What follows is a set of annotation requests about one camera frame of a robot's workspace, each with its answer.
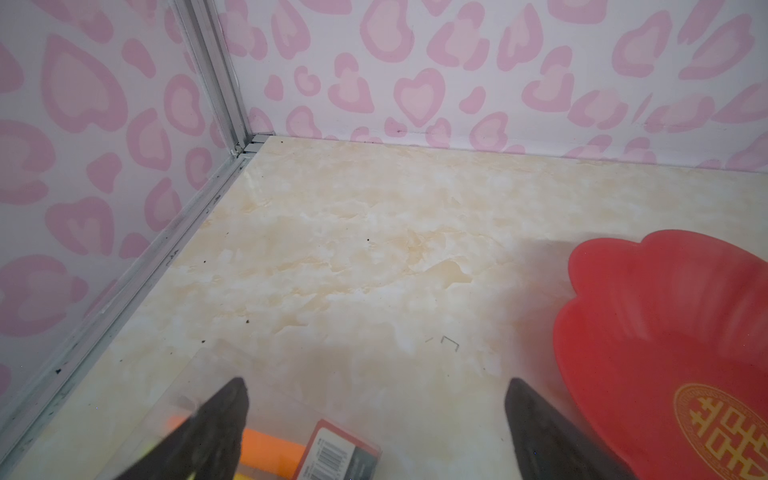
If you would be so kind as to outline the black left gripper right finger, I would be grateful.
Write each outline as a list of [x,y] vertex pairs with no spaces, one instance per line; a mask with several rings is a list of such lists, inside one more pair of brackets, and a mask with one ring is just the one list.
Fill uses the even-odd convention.
[[521,378],[504,400],[514,452],[524,479],[632,479],[621,461],[604,451]]

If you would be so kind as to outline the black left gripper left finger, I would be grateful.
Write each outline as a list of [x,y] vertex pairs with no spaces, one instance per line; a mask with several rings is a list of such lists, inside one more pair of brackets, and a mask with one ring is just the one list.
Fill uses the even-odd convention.
[[234,377],[117,479],[234,478],[248,409],[245,381]]

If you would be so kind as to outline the red flower-shaped fruit bowl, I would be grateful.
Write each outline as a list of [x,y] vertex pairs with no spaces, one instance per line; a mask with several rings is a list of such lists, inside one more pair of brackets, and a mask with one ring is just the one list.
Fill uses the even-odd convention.
[[554,352],[578,409],[640,479],[767,475],[767,264],[703,234],[571,253]]

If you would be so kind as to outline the clear highlighter marker pack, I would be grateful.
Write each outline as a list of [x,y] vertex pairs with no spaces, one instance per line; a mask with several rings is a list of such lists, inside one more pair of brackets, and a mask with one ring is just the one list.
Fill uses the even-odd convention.
[[380,447],[295,399],[225,341],[201,347],[99,473],[114,479],[196,413],[230,380],[243,379],[248,412],[237,479],[371,479]]

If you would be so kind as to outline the aluminium corner frame post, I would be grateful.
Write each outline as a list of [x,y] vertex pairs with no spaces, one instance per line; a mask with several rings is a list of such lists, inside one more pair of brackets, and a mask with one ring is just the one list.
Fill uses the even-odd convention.
[[215,3],[175,0],[172,6],[227,148],[234,156],[259,152],[274,132],[255,133],[250,126]]

